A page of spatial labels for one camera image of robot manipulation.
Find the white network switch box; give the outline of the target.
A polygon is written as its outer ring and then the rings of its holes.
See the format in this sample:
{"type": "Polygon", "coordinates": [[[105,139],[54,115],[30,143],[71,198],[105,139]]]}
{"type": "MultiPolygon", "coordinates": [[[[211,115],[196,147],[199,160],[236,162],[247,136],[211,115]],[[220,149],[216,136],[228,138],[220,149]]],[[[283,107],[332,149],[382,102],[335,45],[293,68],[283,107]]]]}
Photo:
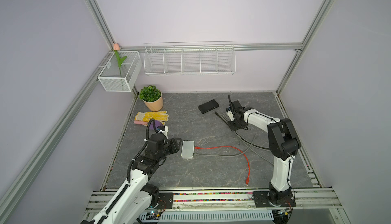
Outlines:
{"type": "Polygon", "coordinates": [[[183,159],[193,159],[194,156],[194,141],[185,140],[182,143],[181,157],[183,159]]]}

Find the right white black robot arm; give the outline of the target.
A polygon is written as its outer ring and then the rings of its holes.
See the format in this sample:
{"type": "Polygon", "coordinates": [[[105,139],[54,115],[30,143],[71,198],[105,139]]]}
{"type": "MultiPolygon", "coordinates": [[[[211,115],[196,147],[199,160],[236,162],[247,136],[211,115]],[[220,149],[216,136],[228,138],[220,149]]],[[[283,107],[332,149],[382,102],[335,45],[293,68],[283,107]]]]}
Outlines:
{"type": "Polygon", "coordinates": [[[241,106],[239,101],[231,100],[226,113],[229,125],[235,129],[246,129],[248,125],[253,125],[267,132],[269,149],[274,160],[268,200],[274,205],[292,200],[292,166],[301,147],[292,121],[262,114],[252,107],[241,106]]]}

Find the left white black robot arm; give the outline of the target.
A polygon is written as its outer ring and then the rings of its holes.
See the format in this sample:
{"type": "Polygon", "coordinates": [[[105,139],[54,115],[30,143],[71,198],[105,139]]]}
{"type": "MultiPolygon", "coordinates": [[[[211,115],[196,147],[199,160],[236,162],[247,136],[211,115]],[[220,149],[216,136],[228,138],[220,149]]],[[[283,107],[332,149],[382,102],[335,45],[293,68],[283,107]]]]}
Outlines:
{"type": "Polygon", "coordinates": [[[147,136],[127,169],[127,177],[110,201],[83,224],[133,224],[147,208],[158,205],[159,188],[149,183],[171,154],[181,150],[181,138],[167,138],[163,131],[147,136]]]}

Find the purple pink trowel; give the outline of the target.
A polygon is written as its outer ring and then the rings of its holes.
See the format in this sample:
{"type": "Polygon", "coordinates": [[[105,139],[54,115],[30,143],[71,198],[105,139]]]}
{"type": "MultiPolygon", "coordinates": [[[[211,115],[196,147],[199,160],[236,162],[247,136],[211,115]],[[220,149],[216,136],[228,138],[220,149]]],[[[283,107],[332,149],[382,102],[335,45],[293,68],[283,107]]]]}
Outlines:
{"type": "MultiPolygon", "coordinates": [[[[143,125],[143,126],[148,126],[148,122],[145,122],[145,121],[138,121],[138,120],[134,120],[133,121],[134,124],[137,124],[137,125],[143,125]]],[[[159,126],[164,126],[165,124],[161,121],[155,121],[155,128],[158,129],[159,126]]],[[[154,130],[154,127],[153,127],[153,123],[150,125],[150,130],[154,130]]]]}

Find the yellow work glove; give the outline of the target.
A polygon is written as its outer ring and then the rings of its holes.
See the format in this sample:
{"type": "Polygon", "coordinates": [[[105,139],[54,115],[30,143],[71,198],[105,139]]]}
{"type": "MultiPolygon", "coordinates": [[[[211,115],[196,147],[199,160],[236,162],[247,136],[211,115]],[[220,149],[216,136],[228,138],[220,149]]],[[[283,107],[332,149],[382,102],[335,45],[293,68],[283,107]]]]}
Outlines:
{"type": "Polygon", "coordinates": [[[167,111],[157,111],[157,112],[147,112],[147,113],[142,113],[138,112],[134,120],[135,121],[143,121],[143,122],[149,122],[151,119],[154,119],[156,121],[160,121],[163,125],[166,124],[166,122],[169,121],[169,115],[167,114],[167,111]]]}

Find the green plant in pot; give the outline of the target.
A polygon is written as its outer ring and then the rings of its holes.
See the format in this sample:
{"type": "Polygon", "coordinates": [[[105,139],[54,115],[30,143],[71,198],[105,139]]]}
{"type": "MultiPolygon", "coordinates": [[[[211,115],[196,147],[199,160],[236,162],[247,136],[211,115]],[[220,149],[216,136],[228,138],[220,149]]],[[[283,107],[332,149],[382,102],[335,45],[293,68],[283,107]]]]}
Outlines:
{"type": "Polygon", "coordinates": [[[160,111],[163,106],[161,91],[154,85],[147,85],[141,89],[138,97],[145,103],[150,111],[160,111]]]}

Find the pink artificial tulip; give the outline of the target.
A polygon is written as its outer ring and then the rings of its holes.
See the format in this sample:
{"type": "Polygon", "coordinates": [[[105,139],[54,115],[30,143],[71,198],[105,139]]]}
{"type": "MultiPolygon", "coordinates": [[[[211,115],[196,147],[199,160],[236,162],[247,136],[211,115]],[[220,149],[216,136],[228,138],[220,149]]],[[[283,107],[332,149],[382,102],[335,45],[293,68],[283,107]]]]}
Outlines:
{"type": "Polygon", "coordinates": [[[117,59],[120,77],[122,78],[121,67],[122,67],[122,64],[124,63],[124,61],[127,59],[127,56],[120,56],[119,51],[121,50],[121,47],[118,43],[113,43],[113,50],[114,50],[114,53],[115,53],[115,56],[117,59]]]}

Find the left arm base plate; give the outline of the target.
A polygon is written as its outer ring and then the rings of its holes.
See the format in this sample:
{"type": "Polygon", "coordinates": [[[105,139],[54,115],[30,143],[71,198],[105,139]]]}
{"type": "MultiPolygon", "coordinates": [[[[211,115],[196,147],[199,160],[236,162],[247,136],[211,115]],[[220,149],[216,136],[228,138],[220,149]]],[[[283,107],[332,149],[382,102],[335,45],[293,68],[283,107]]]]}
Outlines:
{"type": "Polygon", "coordinates": [[[172,192],[160,192],[152,196],[152,201],[148,209],[172,209],[174,194],[172,192]]]}

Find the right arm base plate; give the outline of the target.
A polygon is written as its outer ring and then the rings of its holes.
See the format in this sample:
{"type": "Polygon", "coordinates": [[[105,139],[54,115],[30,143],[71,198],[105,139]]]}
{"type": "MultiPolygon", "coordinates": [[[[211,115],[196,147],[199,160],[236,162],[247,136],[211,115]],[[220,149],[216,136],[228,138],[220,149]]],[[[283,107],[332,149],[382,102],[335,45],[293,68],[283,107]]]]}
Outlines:
{"type": "Polygon", "coordinates": [[[257,208],[261,207],[296,207],[292,190],[288,189],[282,192],[254,191],[252,200],[257,208]]]}

